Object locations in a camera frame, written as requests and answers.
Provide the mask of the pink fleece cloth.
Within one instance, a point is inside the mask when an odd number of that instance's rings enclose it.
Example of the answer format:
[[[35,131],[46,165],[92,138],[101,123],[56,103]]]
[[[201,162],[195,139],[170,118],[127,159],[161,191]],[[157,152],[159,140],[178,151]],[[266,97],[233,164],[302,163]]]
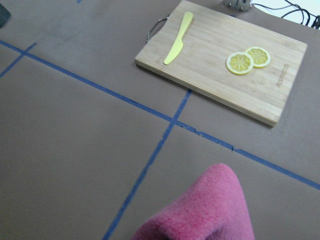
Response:
[[[246,199],[234,171],[210,166],[175,201],[149,218],[134,240],[253,240]]]

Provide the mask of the yellow plastic knife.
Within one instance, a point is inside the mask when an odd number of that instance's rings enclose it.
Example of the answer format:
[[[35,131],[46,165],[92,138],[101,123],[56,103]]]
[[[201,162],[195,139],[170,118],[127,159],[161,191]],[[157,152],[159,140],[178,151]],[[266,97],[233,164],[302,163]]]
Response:
[[[169,65],[171,62],[173,62],[182,51],[184,47],[183,37],[187,32],[189,26],[191,25],[193,18],[193,13],[189,11],[184,13],[176,38],[171,46],[169,53],[163,61],[164,65]]]

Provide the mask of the lemon slice lower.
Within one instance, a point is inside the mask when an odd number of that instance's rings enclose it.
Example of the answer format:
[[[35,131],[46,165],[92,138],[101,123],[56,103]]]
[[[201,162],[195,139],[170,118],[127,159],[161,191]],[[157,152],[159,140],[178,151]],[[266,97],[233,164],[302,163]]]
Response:
[[[227,57],[225,66],[232,74],[246,75],[254,68],[254,60],[246,52],[234,52]]]

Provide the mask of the lemon slice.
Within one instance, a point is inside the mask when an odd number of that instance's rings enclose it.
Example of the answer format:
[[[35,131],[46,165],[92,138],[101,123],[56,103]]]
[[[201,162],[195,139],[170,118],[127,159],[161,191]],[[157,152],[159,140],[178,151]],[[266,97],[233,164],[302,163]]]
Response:
[[[246,52],[234,52],[227,57],[225,66],[232,74],[246,75],[254,68],[254,60]]]
[[[271,62],[271,55],[269,52],[259,46],[252,46],[245,50],[253,59],[254,68],[264,68]]]

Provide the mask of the bamboo cutting board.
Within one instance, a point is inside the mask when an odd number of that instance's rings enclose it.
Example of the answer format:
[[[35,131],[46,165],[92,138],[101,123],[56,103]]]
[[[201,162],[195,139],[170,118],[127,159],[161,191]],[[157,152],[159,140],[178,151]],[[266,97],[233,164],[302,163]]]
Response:
[[[183,49],[168,65],[168,55],[184,13],[193,20],[183,36]],[[226,59],[250,47],[271,56],[269,65],[236,75]],[[164,26],[142,48],[135,63],[230,108],[275,126],[307,50],[307,44],[277,32],[183,0]]]

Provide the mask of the lemon slice upper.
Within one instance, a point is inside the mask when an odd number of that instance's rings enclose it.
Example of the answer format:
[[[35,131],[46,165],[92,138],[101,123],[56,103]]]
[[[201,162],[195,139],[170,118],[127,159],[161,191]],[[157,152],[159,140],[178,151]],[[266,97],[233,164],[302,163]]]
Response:
[[[271,62],[271,55],[269,52],[259,46],[252,46],[245,50],[253,59],[254,68],[264,68]]]

